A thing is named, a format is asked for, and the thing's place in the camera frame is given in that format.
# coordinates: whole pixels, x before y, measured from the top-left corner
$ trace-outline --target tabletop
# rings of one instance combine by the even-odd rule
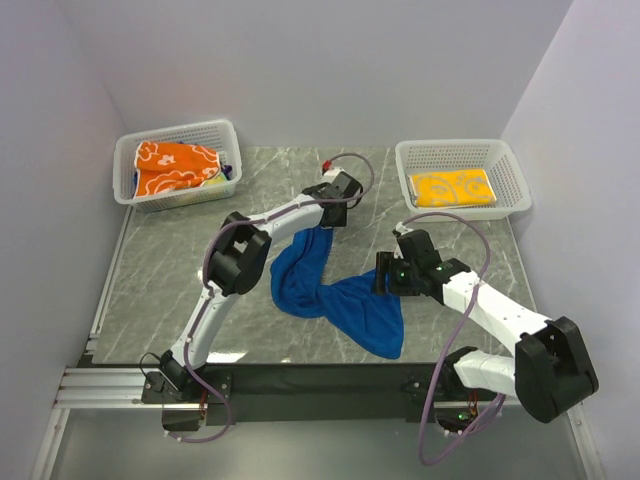
[[[115,253],[117,262],[98,319],[94,363],[137,363],[147,351],[163,353],[186,325],[201,291],[202,258],[226,216],[262,213],[290,201],[318,183],[322,162],[345,151],[366,155],[376,171],[371,192],[349,211],[348,225],[335,232],[324,283],[375,267],[376,252],[393,250],[391,231],[409,216],[400,191],[393,148],[245,148],[243,178],[233,197],[154,213],[134,211]],[[363,184],[361,160],[336,161]],[[507,219],[476,222],[492,250],[485,280],[527,308],[533,300]],[[425,228],[443,259],[456,257],[476,271],[484,262],[481,241],[457,222],[414,224]],[[325,318],[301,319],[281,312],[271,299],[269,266],[290,241],[269,252],[262,279],[242,296],[211,346],[209,362],[356,363],[433,362],[460,314],[424,297],[402,298],[405,339],[399,360],[377,357],[353,342]],[[497,340],[469,321],[452,351],[475,346],[505,353]]]

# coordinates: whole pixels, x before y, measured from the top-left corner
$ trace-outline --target table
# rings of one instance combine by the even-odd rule
[[[376,252],[392,250],[391,230],[408,217],[398,181],[393,148],[246,148],[241,149],[243,178],[225,200],[128,218],[108,295],[97,322],[94,363],[137,363],[147,351],[171,347],[191,315],[201,290],[202,257],[224,218],[234,210],[261,213],[291,200],[321,176],[323,160],[345,151],[366,155],[376,183],[337,229],[324,274],[325,283],[357,275],[375,266]],[[339,160],[365,183],[358,159]],[[456,256],[479,270],[484,248],[475,233],[457,222],[424,223],[443,259]],[[532,308],[517,246],[508,220],[478,222],[492,249],[486,280],[525,307]],[[271,300],[269,265],[290,242],[272,248],[258,285],[240,298],[212,347],[210,362],[356,363],[388,362],[353,342],[326,319],[305,320],[278,310]],[[403,298],[405,341],[400,362],[434,362],[458,322],[459,314],[424,297]],[[468,322],[453,345],[488,353],[506,350],[484,330]]]

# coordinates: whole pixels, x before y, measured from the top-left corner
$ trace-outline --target laundry basket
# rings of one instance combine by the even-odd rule
[[[467,220],[498,220],[531,206],[529,187],[518,160],[501,140],[419,140],[400,142],[396,146],[396,165],[402,195],[411,215],[427,212],[450,212]],[[409,189],[409,175],[482,168],[496,195],[496,203],[475,207],[421,208]],[[425,217],[418,222],[441,222],[447,217]]]
[[[138,145],[152,142],[184,142],[214,148],[220,160],[232,167],[228,182],[184,190],[134,197],[135,156]],[[182,207],[232,196],[242,178],[238,138],[231,122],[214,120],[179,127],[161,128],[125,135],[116,143],[113,155],[113,194],[118,203],[132,205],[142,212]]]

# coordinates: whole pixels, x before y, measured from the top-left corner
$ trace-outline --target orange towel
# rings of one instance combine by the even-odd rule
[[[135,165],[136,197],[198,187],[220,175],[221,170],[214,149],[181,143],[142,142],[136,150]]]

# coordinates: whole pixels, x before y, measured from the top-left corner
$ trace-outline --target blue towel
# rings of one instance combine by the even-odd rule
[[[384,358],[398,358],[404,340],[400,299],[371,293],[374,271],[322,285],[333,230],[298,232],[271,264],[271,295],[283,312],[327,317],[358,345]]]

